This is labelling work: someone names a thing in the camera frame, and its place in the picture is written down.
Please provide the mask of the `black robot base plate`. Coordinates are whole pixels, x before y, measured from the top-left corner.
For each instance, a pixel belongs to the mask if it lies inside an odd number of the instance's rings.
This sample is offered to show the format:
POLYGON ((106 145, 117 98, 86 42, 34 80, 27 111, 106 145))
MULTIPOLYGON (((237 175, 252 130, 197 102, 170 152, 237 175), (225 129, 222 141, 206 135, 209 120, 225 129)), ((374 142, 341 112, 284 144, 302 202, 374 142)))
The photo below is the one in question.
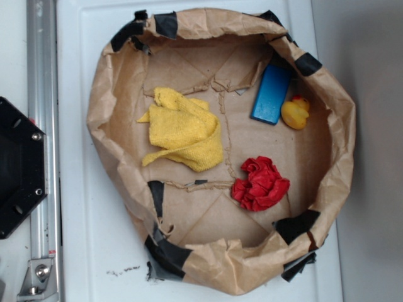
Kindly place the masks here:
POLYGON ((1 239, 7 239, 47 196, 45 138, 1 98, 1 239))

